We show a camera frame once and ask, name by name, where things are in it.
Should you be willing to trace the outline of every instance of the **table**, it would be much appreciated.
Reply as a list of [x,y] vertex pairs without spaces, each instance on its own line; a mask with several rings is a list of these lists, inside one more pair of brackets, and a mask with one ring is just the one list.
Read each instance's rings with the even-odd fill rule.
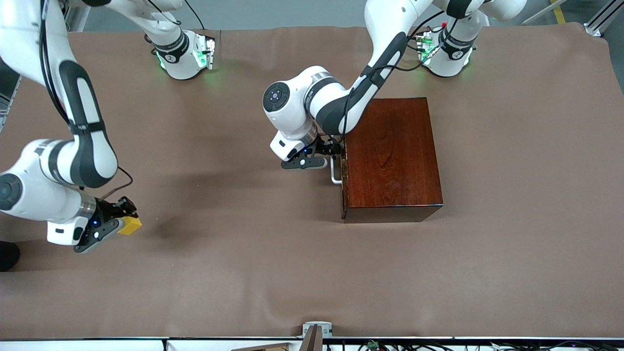
[[[265,88],[314,64],[350,84],[365,29],[226,31],[220,69],[191,81],[139,33],[71,44],[144,227],[79,255],[1,216],[0,239],[25,240],[0,274],[1,338],[295,335],[307,320],[335,335],[622,336],[624,98],[581,25],[487,27],[461,75],[390,77],[378,97],[431,110],[445,206],[419,224],[342,224],[328,170],[282,171],[268,147]],[[0,169],[67,136],[24,81]]]

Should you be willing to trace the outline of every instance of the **wire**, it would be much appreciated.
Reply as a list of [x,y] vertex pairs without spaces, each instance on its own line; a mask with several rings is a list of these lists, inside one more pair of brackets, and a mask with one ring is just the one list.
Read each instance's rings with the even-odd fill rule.
[[432,19],[434,19],[434,18],[436,18],[436,17],[440,16],[440,15],[441,15],[441,14],[443,14],[443,13],[444,13],[444,11],[440,11],[440,12],[436,13],[435,15],[433,15],[433,16],[431,16],[431,17],[427,18],[427,19],[426,19],[426,20],[424,20],[423,22],[421,22],[421,23],[418,25],[418,27],[416,27],[416,29],[412,32],[412,34],[409,36],[409,38],[414,38],[414,37],[415,37],[415,35],[416,35],[416,33],[418,32],[418,29],[420,29],[421,27],[423,27],[423,26],[425,25],[425,23],[427,23],[427,22],[431,21]]
[[508,344],[508,343],[501,343],[499,346],[507,346],[507,349],[499,349],[499,351],[551,351],[552,349],[555,349],[557,347],[561,347],[564,346],[566,344],[574,344],[575,346],[581,346],[581,347],[585,347],[588,349],[592,349],[593,351],[601,351],[600,347],[596,347],[594,345],[585,343],[585,342],[579,342],[579,341],[574,341],[574,340],[568,340],[568,341],[564,341],[561,342],[557,345],[551,346],[551,347],[536,347],[535,345],[529,345],[526,347],[523,346],[518,346],[518,345],[514,345],[514,344]]
[[193,8],[193,6],[191,6],[191,4],[188,3],[188,0],[184,0],[185,3],[187,3],[188,8],[191,9],[191,11],[193,11],[193,14],[195,15],[195,17],[197,18],[197,20],[199,21],[199,24],[202,25],[202,29],[205,31],[206,27],[203,26],[203,22],[202,19],[199,18],[199,16],[197,16],[197,12],[195,12],[195,9]]
[[418,51],[418,52],[425,52],[425,49],[421,48],[421,47],[413,47],[410,44],[407,45],[407,47],[409,47],[410,49],[414,50],[414,51]]
[[344,135],[346,134],[346,131],[347,131],[347,118],[349,117],[349,102],[351,101],[351,96],[353,95],[354,91],[355,89],[351,88],[351,91],[349,91],[349,95],[347,96],[347,102],[344,105],[344,124],[343,124],[343,132],[341,134],[342,140],[344,140]]
[[[451,33],[453,33],[453,29],[455,29],[455,25],[457,24],[457,21],[453,22],[453,25],[451,26],[451,30],[449,31],[449,33],[446,35],[446,37],[444,38],[444,40],[438,45],[438,48],[444,46],[446,44],[446,42],[449,40]],[[416,69],[418,69],[419,67],[421,67],[426,60],[419,62],[416,66],[412,67],[412,68],[402,68],[399,67],[397,65],[393,65],[393,64],[388,64],[385,66],[379,66],[377,68],[375,68],[375,70],[373,72],[376,72],[380,69],[386,69],[386,68],[392,68],[392,69],[396,69],[397,71],[402,71],[402,72],[411,72],[411,71],[415,71]]]
[[132,185],[132,183],[134,183],[134,178],[130,175],[130,173],[128,173],[125,169],[121,168],[121,167],[117,167],[118,170],[122,171],[127,177],[128,179],[130,179],[130,181],[120,187],[116,187],[115,189],[107,192],[106,194],[104,194],[104,196],[101,197],[102,200],[106,200],[106,198],[108,198],[109,196],[111,196],[112,194],[116,193],[118,190],[124,189],[126,187],[129,187],[130,185]]
[[[409,41],[410,41],[410,40],[415,39],[415,38],[414,38],[414,36],[415,36],[415,35],[416,35],[416,33],[418,32],[418,29],[420,29],[420,28],[421,28],[421,27],[422,27],[422,26],[423,26],[426,22],[431,21],[432,19],[434,19],[434,18],[436,18],[436,17],[440,16],[440,15],[441,15],[441,14],[443,14],[443,13],[444,13],[444,11],[440,11],[440,12],[436,13],[435,15],[433,15],[433,16],[431,16],[431,17],[427,18],[427,19],[426,19],[426,20],[424,20],[422,23],[420,23],[420,24],[418,25],[418,27],[416,27],[416,29],[415,29],[415,30],[412,32],[412,34],[408,37],[408,40],[407,40],[407,41],[408,41],[408,43],[409,43]],[[444,38],[444,41],[442,41],[442,42],[440,43],[439,47],[444,46],[444,44],[446,44],[446,41],[447,41],[447,40],[449,40],[449,37],[451,36],[451,33],[453,32],[453,29],[455,29],[455,25],[456,25],[456,24],[457,24],[457,20],[455,20],[455,22],[453,22],[453,25],[451,26],[451,30],[449,31],[448,35]],[[418,51],[418,49],[417,49],[417,48],[412,47],[412,46],[410,46],[409,44],[407,44],[407,46],[409,46],[410,48],[412,48],[412,49],[414,49],[414,50]],[[421,61],[421,62],[419,62],[419,63],[418,63],[418,65],[416,65],[416,66],[415,66],[415,67],[413,67],[413,68],[409,68],[409,69],[406,69],[406,68],[401,68],[401,67],[399,67],[399,66],[397,66],[397,65],[385,65],[385,66],[379,66],[379,67],[375,68],[375,70],[374,70],[372,73],[374,74],[374,73],[375,73],[375,72],[377,72],[378,70],[380,70],[380,69],[385,69],[385,68],[397,69],[398,71],[403,71],[403,72],[411,72],[411,71],[415,71],[418,67],[421,67],[423,64],[424,64],[424,61]],[[347,129],[347,119],[348,119],[348,117],[349,117],[349,102],[351,101],[351,96],[353,95],[354,90],[355,90],[355,89],[352,87],[352,88],[351,88],[351,91],[349,91],[349,95],[347,96],[347,101],[346,101],[346,104],[344,105],[344,113],[343,113],[343,114],[344,114],[344,124],[343,124],[343,132],[342,132],[342,134],[341,134],[341,136],[342,136],[342,141],[344,141],[344,135],[346,134],[346,129]]]
[[152,6],[153,6],[156,10],[158,10],[158,12],[160,12],[160,14],[161,14],[161,15],[162,15],[162,16],[163,16],[166,20],[168,20],[169,22],[171,22],[171,23],[173,23],[173,24],[176,24],[176,25],[178,25],[178,26],[182,24],[182,22],[180,22],[180,21],[178,21],[178,20],[175,20],[175,22],[174,22],[174,21],[172,21],[171,19],[169,19],[169,17],[165,16],[165,14],[162,12],[162,10],[161,10],[158,6],[156,6],[156,4],[154,4],[154,2],[153,2],[152,0],[147,0],[147,2],[149,2],[150,4],[152,4]]
[[61,115],[63,121],[69,124],[69,118],[67,112],[61,105],[56,89],[54,88],[54,81],[52,80],[52,70],[50,68],[50,59],[47,51],[47,34],[46,34],[46,18],[47,8],[46,0],[41,0],[41,28],[39,29],[39,60],[41,61],[41,74],[43,75],[46,90],[56,111]]
[[446,346],[440,344],[439,342],[435,342],[435,341],[431,341],[431,340],[420,340],[420,342],[423,343],[423,344],[426,344],[426,345],[432,345],[432,346],[435,346],[435,347],[439,347],[440,349],[443,349],[444,351],[453,351],[449,347],[446,347]]

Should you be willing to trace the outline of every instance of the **yellow tape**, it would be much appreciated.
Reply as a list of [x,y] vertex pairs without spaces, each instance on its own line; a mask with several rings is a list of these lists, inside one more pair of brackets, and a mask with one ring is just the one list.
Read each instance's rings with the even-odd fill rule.
[[130,235],[136,232],[137,229],[141,228],[143,225],[140,219],[134,217],[124,217],[122,218],[122,221],[124,221],[125,225],[120,231],[118,231],[118,233],[124,235]]
[[[550,0],[550,3],[553,4],[555,1],[557,0]],[[555,18],[557,18],[557,23],[559,24],[565,23],[565,17],[563,16],[563,11],[561,11],[561,6],[555,7],[554,11],[555,11]]]

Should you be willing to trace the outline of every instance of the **white robotic arm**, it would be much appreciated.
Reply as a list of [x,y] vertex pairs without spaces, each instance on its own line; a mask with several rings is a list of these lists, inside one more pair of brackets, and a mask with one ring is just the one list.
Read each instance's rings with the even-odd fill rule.
[[126,198],[109,204],[76,189],[102,187],[118,165],[89,76],[69,47],[59,3],[0,0],[0,9],[0,56],[16,72],[54,91],[73,134],[68,141],[39,139],[24,148],[0,173],[0,210],[47,221],[48,241],[84,252],[122,230],[124,217],[138,220],[136,208]]
[[215,39],[183,31],[169,11],[183,0],[103,0],[104,6],[120,13],[143,29],[156,48],[160,65],[175,79],[190,79],[203,69],[212,69]]
[[[430,56],[423,55],[424,61],[428,61],[425,65],[430,64],[430,70],[435,71],[437,64],[441,67],[439,75],[450,76],[464,66],[461,59],[467,62],[483,26],[485,15],[478,8],[485,6],[490,15],[498,14],[501,18],[514,17],[526,0],[368,0],[364,18],[373,41],[373,55],[350,89],[326,69],[313,66],[289,81],[273,83],[265,91],[265,114],[278,129],[271,149],[282,160],[282,168],[325,167],[326,160],[314,155],[339,153],[335,141],[323,141],[318,136],[316,125],[331,136],[348,133],[355,127],[404,54],[411,26],[432,3],[454,16],[457,23],[449,25],[452,36],[446,29],[436,38],[433,46],[437,50],[431,51]],[[453,54],[455,50],[462,51],[461,56]]]

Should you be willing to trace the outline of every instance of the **wood grain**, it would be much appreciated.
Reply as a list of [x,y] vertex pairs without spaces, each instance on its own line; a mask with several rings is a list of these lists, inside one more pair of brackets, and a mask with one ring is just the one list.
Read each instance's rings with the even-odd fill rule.
[[[426,98],[373,100],[346,136],[343,165],[345,219],[349,210],[384,209],[383,221],[394,221],[392,212],[398,221],[420,221],[443,204]],[[415,215],[398,207],[414,207]]]

